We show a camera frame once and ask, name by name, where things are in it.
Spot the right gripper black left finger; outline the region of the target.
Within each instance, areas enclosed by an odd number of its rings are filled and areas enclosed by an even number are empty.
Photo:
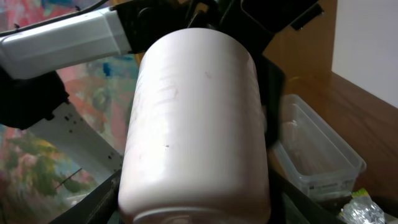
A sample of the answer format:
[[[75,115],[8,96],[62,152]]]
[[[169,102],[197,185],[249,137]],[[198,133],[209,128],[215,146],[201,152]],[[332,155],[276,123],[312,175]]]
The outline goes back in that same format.
[[[118,208],[121,169],[50,224],[107,223]]]

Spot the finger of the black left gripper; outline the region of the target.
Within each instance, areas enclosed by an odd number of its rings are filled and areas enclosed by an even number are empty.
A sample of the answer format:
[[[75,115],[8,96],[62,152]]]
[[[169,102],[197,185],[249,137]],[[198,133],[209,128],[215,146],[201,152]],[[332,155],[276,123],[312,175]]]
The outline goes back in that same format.
[[[271,148],[279,140],[279,110],[285,85],[285,74],[276,64],[261,55],[257,58],[257,82],[261,105],[266,109],[266,147]]]

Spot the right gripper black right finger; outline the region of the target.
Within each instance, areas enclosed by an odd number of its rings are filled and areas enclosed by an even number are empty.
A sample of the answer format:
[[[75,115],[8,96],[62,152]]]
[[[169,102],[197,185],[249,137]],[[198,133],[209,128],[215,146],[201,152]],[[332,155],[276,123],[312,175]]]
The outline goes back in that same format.
[[[299,191],[274,169],[269,169],[269,223],[345,224]]]

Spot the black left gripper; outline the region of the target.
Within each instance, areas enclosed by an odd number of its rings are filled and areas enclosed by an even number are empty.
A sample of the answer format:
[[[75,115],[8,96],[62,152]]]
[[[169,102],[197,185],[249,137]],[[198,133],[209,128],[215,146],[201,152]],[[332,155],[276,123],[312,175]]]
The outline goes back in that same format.
[[[241,43],[256,59],[276,33],[300,30],[323,14],[318,0],[133,0],[112,6],[131,52],[145,52],[159,38],[180,29],[207,28]]]

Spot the yellow foil snack wrapper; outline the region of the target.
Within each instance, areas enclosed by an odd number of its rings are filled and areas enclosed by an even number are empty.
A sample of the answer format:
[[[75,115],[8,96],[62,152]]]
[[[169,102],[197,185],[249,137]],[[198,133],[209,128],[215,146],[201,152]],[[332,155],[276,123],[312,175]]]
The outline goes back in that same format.
[[[347,224],[385,224],[385,213],[365,189],[351,194],[352,199],[343,206],[338,218]]]

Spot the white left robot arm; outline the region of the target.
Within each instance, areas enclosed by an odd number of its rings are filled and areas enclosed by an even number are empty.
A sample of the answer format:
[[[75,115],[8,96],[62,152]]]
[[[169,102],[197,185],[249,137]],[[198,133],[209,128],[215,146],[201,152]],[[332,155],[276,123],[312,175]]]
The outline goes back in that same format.
[[[1,124],[32,128],[97,182],[123,159],[69,102],[57,70],[114,55],[146,51],[184,28],[218,30],[249,51],[266,107],[267,146],[279,139],[279,102],[285,76],[262,52],[274,35],[295,30],[323,13],[317,0],[136,0],[105,7],[98,1],[47,21],[1,34]]]

